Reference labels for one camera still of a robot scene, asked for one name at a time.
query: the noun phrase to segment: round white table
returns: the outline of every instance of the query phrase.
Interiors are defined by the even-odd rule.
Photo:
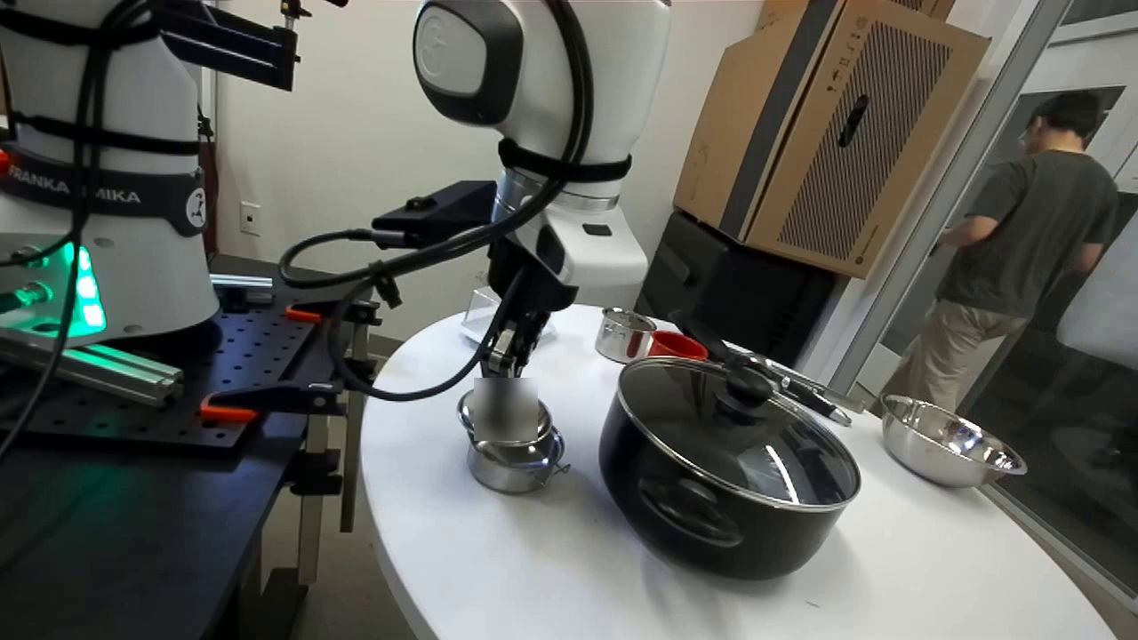
[[[378,563],[421,635],[454,640],[1096,640],[1114,635],[1086,593],[978,491],[899,468],[877,421],[832,427],[863,487],[792,576],[733,582],[641,543],[597,472],[618,366],[595,356],[602,309],[550,320],[524,388],[568,440],[568,472],[505,497],[464,472],[460,393],[368,401],[362,487]],[[405,340],[380,388],[423,388],[469,359],[460,318]]]

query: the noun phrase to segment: pot handle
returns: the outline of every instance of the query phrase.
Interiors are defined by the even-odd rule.
[[[719,507],[719,497],[697,480],[635,480],[641,505],[665,521],[669,531],[710,543],[710,548],[738,548],[738,527]]]

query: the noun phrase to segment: black cabinet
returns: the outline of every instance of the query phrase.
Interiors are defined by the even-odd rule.
[[[745,248],[675,215],[635,309],[665,320],[691,318],[735,345],[792,364],[832,288],[837,275],[828,271]]]

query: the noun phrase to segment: metal bowl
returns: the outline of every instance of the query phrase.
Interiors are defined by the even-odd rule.
[[[1029,478],[1029,462],[978,424],[930,401],[890,393],[883,401],[886,450],[909,472],[946,487],[980,487]]]

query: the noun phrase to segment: cardboard box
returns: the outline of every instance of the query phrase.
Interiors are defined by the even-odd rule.
[[[675,207],[752,248],[867,275],[980,53],[895,0],[769,0],[723,53]]]
[[[765,0],[756,31],[719,59],[678,175],[678,210],[743,233],[840,11],[841,0]]]
[[[955,8],[955,0],[895,0],[895,5],[922,11],[928,19],[940,19],[940,20],[946,20]]]
[[[743,243],[867,275],[967,96],[984,38],[850,0]]]

